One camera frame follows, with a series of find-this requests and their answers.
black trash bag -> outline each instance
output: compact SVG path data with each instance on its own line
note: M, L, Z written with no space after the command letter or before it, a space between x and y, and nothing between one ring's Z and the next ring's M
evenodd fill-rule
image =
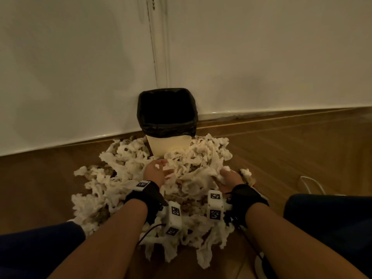
M137 119L142 131L151 137L195 136L198 111L189 90L154 89L139 95Z

forearm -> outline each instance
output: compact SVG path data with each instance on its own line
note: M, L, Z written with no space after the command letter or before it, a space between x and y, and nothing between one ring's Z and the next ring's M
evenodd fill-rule
M132 199L73 251L49 278L123 279L147 216Z
M367 278L338 253L262 203L249 208L245 221L279 278Z

dark blue trousers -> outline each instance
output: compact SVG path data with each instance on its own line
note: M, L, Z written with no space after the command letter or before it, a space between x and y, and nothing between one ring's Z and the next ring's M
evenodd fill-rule
M0 278L47 278L84 240L84 231L72 221L1 235Z
M283 216L372 278L372 197L293 195ZM263 269L277 278L266 258Z

black wrist strap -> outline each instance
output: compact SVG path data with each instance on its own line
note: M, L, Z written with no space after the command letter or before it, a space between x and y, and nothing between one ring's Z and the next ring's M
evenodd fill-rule
M255 203L264 203L269 205L267 200L265 200L261 195L252 189L247 184L240 184L235 186L234 189L227 193L230 194L229 203L232 204L232 216L239 225L247 227L245 223L245 215L248 209Z
M159 192L160 189L155 182L151 181L142 191L133 190L126 198L125 202L131 199L143 201L147 206L146 222L153 224L155 222L156 214L162 206L168 206L163 196Z

white cable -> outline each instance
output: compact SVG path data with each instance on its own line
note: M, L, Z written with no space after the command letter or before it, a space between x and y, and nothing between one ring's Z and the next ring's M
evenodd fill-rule
M325 193L323 187L320 185L320 183L319 183L317 180L315 180L315 179L313 179L313 178L310 178L310 177L308 177L308 176L300 176L300 179L301 179L301 181L304 183L304 185L305 185L307 191L309 192L309 194L312 194L312 192L310 191L309 186L307 185L307 183L306 183L305 180L304 180L304 179L306 179L306 178L307 178L307 179L310 179L310 180L312 180L312 181L314 181L314 182L318 185L318 188L322 191L323 195L326 195L326 193Z

